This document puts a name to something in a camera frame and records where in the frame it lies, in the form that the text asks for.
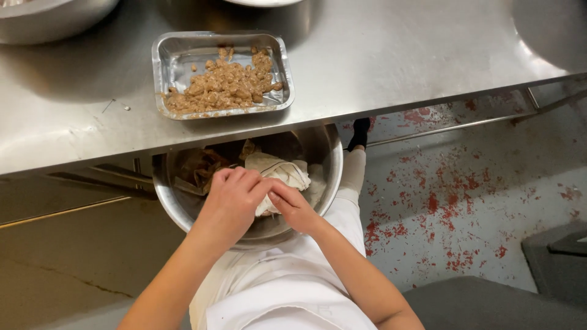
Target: person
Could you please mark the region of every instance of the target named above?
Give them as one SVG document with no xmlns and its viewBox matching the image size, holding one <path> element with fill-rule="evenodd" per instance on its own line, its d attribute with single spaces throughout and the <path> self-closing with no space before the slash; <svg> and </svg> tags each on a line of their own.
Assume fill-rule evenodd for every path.
<svg viewBox="0 0 587 330">
<path fill-rule="evenodd" d="M 214 174 L 185 240 L 118 326 L 194 330 L 423 329 L 397 288 L 365 257 L 359 193 L 369 119 L 354 122 L 340 187 L 324 217 L 297 189 L 242 167 Z M 265 195 L 306 234 L 264 252 L 231 252 Z"/>
</svg>

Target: black shoe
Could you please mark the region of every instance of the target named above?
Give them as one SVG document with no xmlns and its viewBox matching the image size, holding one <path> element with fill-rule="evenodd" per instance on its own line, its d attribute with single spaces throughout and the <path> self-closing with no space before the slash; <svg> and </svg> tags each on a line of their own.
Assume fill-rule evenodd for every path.
<svg viewBox="0 0 587 330">
<path fill-rule="evenodd" d="M 349 142 L 349 147 L 347 150 L 353 151 L 356 146 L 363 146 L 367 148 L 367 132 L 371 127 L 371 120 L 369 118 L 361 118 L 355 120 L 353 123 L 353 129 L 355 130 L 355 135 Z"/>
</svg>

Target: forearm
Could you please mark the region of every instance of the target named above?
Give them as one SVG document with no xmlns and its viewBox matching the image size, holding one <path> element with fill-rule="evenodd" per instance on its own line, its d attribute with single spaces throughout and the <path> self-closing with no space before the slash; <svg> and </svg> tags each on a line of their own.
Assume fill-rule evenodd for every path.
<svg viewBox="0 0 587 330">
<path fill-rule="evenodd" d="M 327 221 L 312 235 L 324 256 L 359 308 L 376 325 L 407 315 L 419 320 L 397 288 Z M 406 328 L 413 328 L 412 323 Z"/>
<path fill-rule="evenodd" d="M 137 298 L 118 330 L 178 328 L 200 284 L 220 257 L 207 248 L 205 238 L 190 234 Z"/>
</svg>

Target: aluminum tray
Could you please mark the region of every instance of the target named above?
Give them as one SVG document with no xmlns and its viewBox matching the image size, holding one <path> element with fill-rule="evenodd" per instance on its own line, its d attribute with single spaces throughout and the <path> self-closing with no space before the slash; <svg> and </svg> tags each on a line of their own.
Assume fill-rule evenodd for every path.
<svg viewBox="0 0 587 330">
<path fill-rule="evenodd" d="M 243 66 L 251 64 L 252 46 L 256 46 L 258 49 L 266 48 L 273 61 L 273 67 L 271 68 L 271 73 L 274 76 L 273 82 L 282 82 L 284 84 L 283 89 L 280 91 L 272 90 L 263 94 L 263 103 L 253 107 L 200 113 L 174 113 L 169 111 L 164 102 L 164 95 L 168 94 L 169 87 L 175 87 L 180 92 L 187 88 L 190 85 L 190 77 L 201 75 L 205 72 L 207 60 L 218 59 L 219 46 L 234 47 L 235 53 L 231 62 L 238 62 Z M 170 32 L 159 36 L 153 43 L 151 51 L 153 54 L 157 108 L 159 112 L 169 119 L 199 119 L 283 110 L 290 106 L 294 100 L 294 83 L 284 41 L 267 31 L 236 31 L 228 33 L 210 31 Z M 196 72 L 192 72 L 192 64 L 195 64 L 198 68 Z"/>
</svg>

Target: hand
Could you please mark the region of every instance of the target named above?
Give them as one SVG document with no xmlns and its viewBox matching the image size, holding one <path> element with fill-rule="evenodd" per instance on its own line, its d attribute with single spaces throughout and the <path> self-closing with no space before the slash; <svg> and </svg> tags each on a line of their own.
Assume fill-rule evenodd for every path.
<svg viewBox="0 0 587 330">
<path fill-rule="evenodd" d="M 223 169 L 214 174 L 206 202 L 188 236 L 222 254 L 232 247 L 255 219 L 255 209 L 273 183 L 258 171 Z"/>
<path fill-rule="evenodd" d="M 302 194 L 296 189 L 287 186 L 279 179 L 267 179 L 273 182 L 273 188 L 268 193 L 273 205 L 283 214 L 287 222 L 294 230 L 300 233 L 314 236 L 326 220 L 317 215 L 308 204 Z"/>
</svg>

